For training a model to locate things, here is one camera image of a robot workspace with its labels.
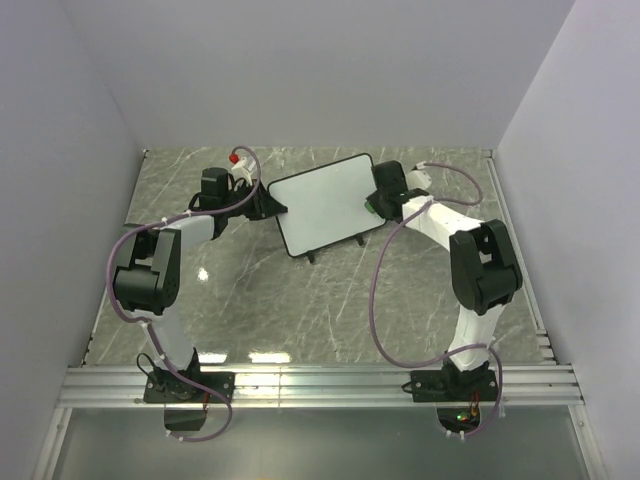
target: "gray marble tabletop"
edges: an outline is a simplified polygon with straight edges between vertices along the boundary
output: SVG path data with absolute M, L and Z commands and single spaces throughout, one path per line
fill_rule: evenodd
M 200 189 L 202 170 L 229 167 L 229 152 L 151 150 L 127 221 L 157 221 L 184 211 Z M 423 160 L 457 165 L 480 182 L 486 196 L 477 207 L 454 208 L 479 219 L 502 218 L 479 149 L 286 147 L 256 152 L 265 184 L 361 152 L 374 162 L 399 160 L 405 170 Z M 470 183 L 455 172 L 431 168 L 429 173 L 431 193 L 474 197 Z M 183 259 L 178 302 L 188 336 L 209 361 L 383 361 L 369 333 L 367 298 L 376 257 L 391 228 L 366 234 L 363 247 L 349 241 L 321 250 L 311 265 L 287 255 L 275 219 L 231 219 L 220 238 Z M 423 360 L 446 350 L 458 315 L 447 251 L 417 232 L 400 232 L 382 265 L 376 312 L 382 341 L 396 358 Z M 502 315 L 495 345 L 509 363 L 543 360 L 522 291 Z M 103 305 L 87 363 L 130 364 L 141 351 L 149 352 L 142 329 L 125 324 L 110 305 Z

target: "gray wall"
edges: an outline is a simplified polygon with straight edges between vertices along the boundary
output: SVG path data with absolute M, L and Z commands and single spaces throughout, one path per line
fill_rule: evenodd
M 498 149 L 545 325 L 608 468 L 640 475 L 640 2 L 578 0 Z
M 77 364 L 140 150 L 57 2 L 0 14 L 0 464 L 28 478 Z
M 573 0 L 62 0 L 145 146 L 495 147 Z

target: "purple cable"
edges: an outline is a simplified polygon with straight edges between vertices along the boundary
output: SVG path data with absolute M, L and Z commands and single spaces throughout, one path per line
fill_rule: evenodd
M 109 254 L 109 259 L 107 260 L 107 277 L 106 277 L 106 280 L 107 280 L 107 296 L 109 297 L 109 301 L 111 302 L 111 306 L 113 307 L 113 310 L 116 312 L 116 315 L 118 317 L 120 317 L 122 320 L 124 320 L 125 322 L 127 322 L 127 323 L 143 322 L 146 325 L 147 331 L 149 332 L 149 338 L 151 339 L 151 343 L 153 343 L 153 346 L 155 347 L 156 352 L 158 353 L 160 358 L 162 358 L 162 361 L 165 364 L 165 366 L 167 367 L 167 370 L 169 370 L 173 374 L 173 376 L 175 376 L 179 380 L 183 381 L 184 383 L 186 383 L 188 385 L 191 385 L 194 388 L 202 390 L 203 392 L 206 392 L 209 395 L 213 395 L 214 397 L 218 398 L 227 407 L 227 411 L 229 413 L 227 415 L 227 420 L 225 421 L 224 425 L 222 425 L 222 427 L 220 427 L 218 430 L 216 430 L 215 432 L 213 432 L 210 435 L 206 435 L 204 437 L 183 437 L 183 436 L 178 435 L 178 434 L 176 434 L 174 432 L 170 432 L 170 435 L 172 437 L 177 438 L 180 441 L 184 441 L 184 442 L 192 442 L 192 443 L 195 443 L 195 442 L 206 442 L 207 440 L 211 440 L 213 438 L 216 438 L 216 437 L 222 435 L 222 433 L 227 429 L 227 427 L 231 423 L 231 419 L 233 417 L 233 409 L 231 407 L 231 403 L 229 402 L 229 400 L 224 395 L 216 392 L 215 390 L 212 390 L 209 387 L 206 387 L 205 385 L 201 385 L 198 382 L 194 382 L 193 380 L 185 377 L 184 375 L 181 375 L 178 372 L 178 370 L 173 366 L 173 364 L 171 363 L 171 361 L 169 360 L 169 358 L 165 354 L 164 349 L 162 348 L 162 345 L 160 344 L 160 341 L 158 340 L 158 336 L 156 335 L 156 332 L 155 332 L 155 330 L 153 328 L 153 324 L 151 323 L 151 319 L 150 318 L 143 317 L 143 316 L 129 317 L 124 312 L 124 310 L 122 310 L 122 307 L 120 307 L 120 303 L 116 299 L 115 292 L 113 291 L 113 274 L 114 274 L 114 268 L 115 268 L 115 258 L 116 258 L 116 255 L 118 254 L 118 251 L 120 250 L 120 248 L 122 248 L 122 245 L 124 245 L 124 243 L 129 238 L 133 237 L 134 235 L 137 235 L 140 232 L 144 232 L 145 230 L 151 230 L 152 228 L 157 228 L 157 227 L 170 225 L 170 224 L 172 224 L 174 222 L 177 222 L 178 220 L 182 220 L 183 218 L 187 218 L 187 217 L 200 217 L 200 216 L 203 216 L 203 215 L 218 215 L 218 214 L 221 214 L 221 213 L 227 213 L 227 212 L 230 212 L 232 210 L 235 210 L 238 207 L 241 207 L 242 205 L 247 203 L 249 200 L 251 200 L 251 198 L 258 191 L 258 188 L 260 186 L 260 181 L 262 179 L 262 170 L 260 168 L 260 162 L 259 162 L 258 157 L 256 156 L 255 152 L 253 150 L 251 150 L 249 147 L 237 146 L 231 151 L 231 153 L 232 154 L 236 153 L 238 150 L 246 151 L 249 155 L 251 155 L 251 157 L 256 162 L 256 169 L 257 169 L 257 174 L 258 175 L 257 175 L 257 179 L 256 179 L 255 183 L 253 184 L 253 188 L 251 189 L 251 192 L 249 192 L 249 195 L 247 195 L 245 198 L 240 200 L 238 203 L 236 203 L 234 205 L 231 205 L 229 207 L 220 208 L 218 210 L 206 210 L 206 211 L 201 211 L 201 212 L 185 212 L 185 213 L 181 213 L 179 215 L 175 215 L 175 216 L 173 216 L 171 218 L 168 218 L 166 220 L 163 220 L 161 222 L 149 223 L 147 225 L 141 225 L 141 226 L 136 227 L 136 228 L 134 228 L 132 230 L 129 230 L 122 237 L 120 237 L 120 239 L 115 243 L 115 245 L 111 249 L 111 253 Z
M 465 172 L 463 169 L 454 167 L 452 165 L 445 165 L 443 163 L 425 163 L 424 165 L 428 167 L 447 168 L 449 170 L 453 170 L 455 172 L 458 172 L 464 175 L 466 178 L 468 178 L 471 181 L 471 183 L 473 183 L 473 186 L 478 191 L 478 199 L 467 201 L 467 200 L 458 200 L 458 199 L 449 198 L 449 197 L 435 198 L 433 201 L 426 202 L 416 213 L 409 215 L 407 218 L 405 218 L 398 225 L 395 226 L 395 228 L 391 231 L 391 233 L 387 237 L 387 240 L 384 242 L 384 245 L 382 246 L 382 250 L 380 250 L 380 254 L 378 255 L 378 260 L 376 261 L 375 268 L 373 269 L 373 278 L 371 279 L 371 287 L 369 289 L 369 329 L 371 330 L 371 337 L 373 338 L 373 343 L 376 345 L 376 348 L 380 352 L 380 355 L 382 355 L 384 359 L 387 360 L 392 365 L 395 365 L 400 368 L 424 368 L 429 365 L 433 365 L 434 363 L 442 362 L 443 360 L 450 358 L 458 353 L 462 353 L 464 351 L 475 349 L 475 348 L 486 349 L 491 353 L 491 355 L 495 358 L 496 364 L 498 367 L 498 399 L 494 403 L 493 408 L 491 409 L 491 413 L 489 413 L 489 417 L 484 422 L 482 422 L 482 424 L 479 425 L 478 428 L 465 434 L 465 436 L 469 437 L 484 430 L 486 426 L 495 418 L 496 413 L 498 411 L 498 407 L 500 406 L 500 399 L 502 398 L 502 378 L 503 378 L 502 361 L 500 360 L 500 357 L 498 357 L 498 353 L 494 350 L 494 348 L 491 347 L 490 345 L 485 345 L 484 343 L 474 343 L 471 345 L 465 345 L 463 347 L 456 348 L 454 350 L 451 350 L 447 353 L 444 353 L 435 358 L 432 358 L 431 360 L 427 360 L 424 362 L 403 362 L 400 360 L 396 360 L 395 358 L 393 358 L 391 355 L 387 353 L 387 351 L 382 346 L 382 343 L 380 342 L 380 337 L 378 337 L 378 331 L 376 329 L 374 304 L 375 304 L 376 287 L 378 285 L 378 277 L 380 275 L 380 267 L 382 266 L 382 260 L 384 258 L 384 254 L 387 251 L 387 248 L 389 248 L 391 241 L 398 234 L 398 232 L 402 230 L 402 228 L 406 226 L 409 222 L 411 222 L 414 218 L 418 217 L 419 215 L 422 215 L 427 210 L 429 210 L 429 208 L 435 202 L 451 202 L 451 203 L 457 203 L 458 205 L 472 207 L 474 205 L 478 205 L 480 202 L 482 202 L 482 199 L 484 198 L 480 184 L 476 181 L 475 178 L 473 178 L 471 175 L 469 175 L 469 173 Z

